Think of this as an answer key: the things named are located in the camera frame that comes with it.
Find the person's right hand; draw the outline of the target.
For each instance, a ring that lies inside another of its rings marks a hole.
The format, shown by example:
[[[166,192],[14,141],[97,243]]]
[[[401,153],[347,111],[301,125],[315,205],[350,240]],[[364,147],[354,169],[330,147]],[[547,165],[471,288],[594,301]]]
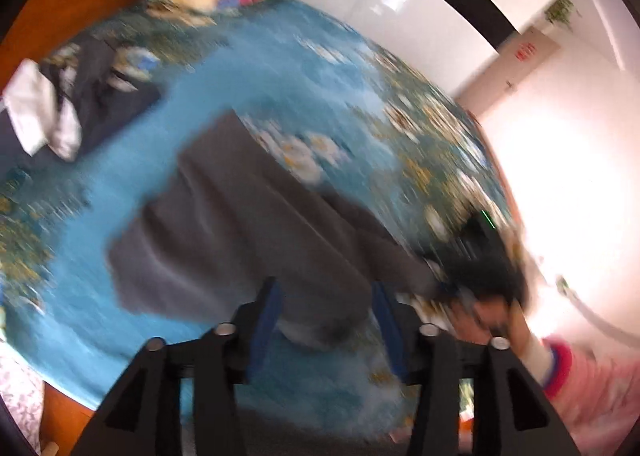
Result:
[[[509,340],[512,351],[519,358],[535,344],[524,311],[516,300],[508,303],[500,297],[491,298],[477,301],[470,308],[454,301],[447,315],[454,333],[465,342],[487,344],[494,332],[498,332]]]

